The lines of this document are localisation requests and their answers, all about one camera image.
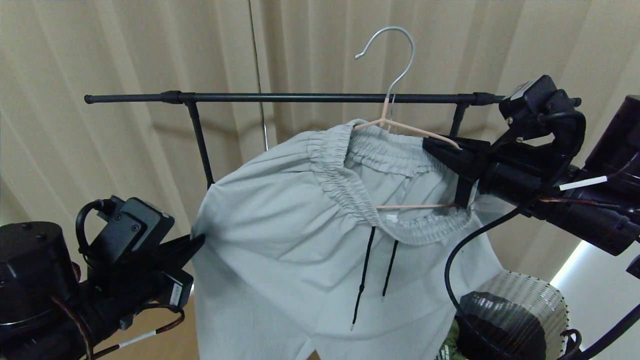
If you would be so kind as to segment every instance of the clothes hanger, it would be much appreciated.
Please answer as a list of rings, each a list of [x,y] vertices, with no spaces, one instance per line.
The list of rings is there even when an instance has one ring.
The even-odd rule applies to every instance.
[[[409,68],[411,67],[411,64],[413,63],[413,57],[415,56],[415,42],[413,41],[413,38],[411,37],[411,34],[409,34],[409,32],[407,30],[405,30],[404,28],[401,28],[399,26],[387,26],[386,28],[382,28],[380,30],[378,30],[378,32],[376,32],[375,34],[373,34],[373,36],[371,37],[371,39],[369,39],[369,42],[367,43],[367,45],[364,47],[364,50],[360,53],[356,55],[356,60],[361,58],[369,49],[369,46],[371,45],[371,43],[373,42],[373,40],[380,34],[384,33],[385,31],[389,31],[389,30],[398,30],[400,32],[402,32],[406,38],[409,40],[409,43],[411,43],[411,57],[409,58],[409,64],[407,64],[406,68],[404,69],[404,71],[402,72],[402,74],[400,74],[400,76],[398,76],[396,78],[396,80],[394,80],[393,83],[391,83],[391,85],[389,86],[389,89],[387,90],[387,96],[385,97],[385,102],[382,106],[382,114],[380,115],[380,119],[378,120],[373,120],[370,121],[366,124],[362,124],[362,125],[357,125],[353,128],[353,131],[359,130],[359,129],[363,129],[365,127],[369,127],[369,126],[373,126],[373,125],[380,125],[380,126],[384,126],[385,124],[388,125],[393,125],[393,126],[397,126],[397,127],[401,127],[403,129],[407,129],[407,130],[411,130],[414,133],[418,133],[422,136],[426,136],[429,138],[436,138],[438,140],[441,140],[443,142],[449,143],[452,146],[454,146],[457,149],[460,149],[460,146],[453,140],[446,138],[442,135],[436,134],[436,133],[432,133],[431,131],[426,131],[426,130],[422,130],[419,129],[417,127],[413,127],[413,126],[409,126],[409,125],[405,125],[402,124],[400,122],[396,122],[390,119],[387,119],[387,108],[389,106],[389,95],[391,94],[391,90],[394,88],[394,86],[396,85],[396,83],[398,81],[400,81],[400,79],[402,79],[404,77],[404,75],[409,71]]]

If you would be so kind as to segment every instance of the clothing tag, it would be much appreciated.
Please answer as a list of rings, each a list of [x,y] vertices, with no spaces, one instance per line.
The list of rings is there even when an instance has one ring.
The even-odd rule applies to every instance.
[[[389,220],[389,221],[391,221],[391,222],[393,222],[393,223],[396,223],[396,222],[398,222],[398,216],[397,216],[396,214],[394,214],[394,215],[387,215],[387,220]]]

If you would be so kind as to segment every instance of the drawstring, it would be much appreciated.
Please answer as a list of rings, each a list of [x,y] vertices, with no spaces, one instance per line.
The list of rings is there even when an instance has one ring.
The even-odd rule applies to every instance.
[[[398,241],[394,243],[394,251],[391,253],[391,260],[389,261],[389,269],[387,270],[387,278],[385,279],[385,288],[382,289],[382,297],[387,294],[387,285],[389,285],[389,277],[391,276],[391,268],[394,266],[394,259],[396,258],[396,249],[398,248]]]
[[[353,310],[353,321],[351,322],[351,331],[356,324],[356,318],[358,317],[358,306],[360,305],[360,296],[364,291],[364,279],[367,276],[367,265],[369,264],[369,254],[371,253],[371,244],[373,244],[373,235],[376,233],[376,227],[371,228],[371,235],[369,235],[369,243],[367,244],[367,254],[364,256],[364,268],[362,269],[362,281],[360,282],[360,290],[358,291],[358,299],[356,300],[356,308]]]

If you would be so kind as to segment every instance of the clothes rack post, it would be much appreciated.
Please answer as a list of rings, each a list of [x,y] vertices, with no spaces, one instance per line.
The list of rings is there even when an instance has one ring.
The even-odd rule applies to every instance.
[[[165,102],[167,104],[183,104],[189,110],[189,116],[193,123],[193,131],[196,135],[200,159],[207,178],[207,189],[214,184],[211,164],[207,146],[200,124],[198,102],[368,102],[383,103],[386,94],[295,94],[295,93],[198,93],[180,92],[176,90],[160,94],[131,94],[131,95],[85,95],[87,104],[98,102]],[[396,103],[404,104],[456,104],[453,115],[453,123],[449,131],[449,137],[458,136],[460,124],[465,116],[465,110],[469,106],[484,106],[497,104],[503,96],[486,92],[474,92],[473,94],[395,94]]]

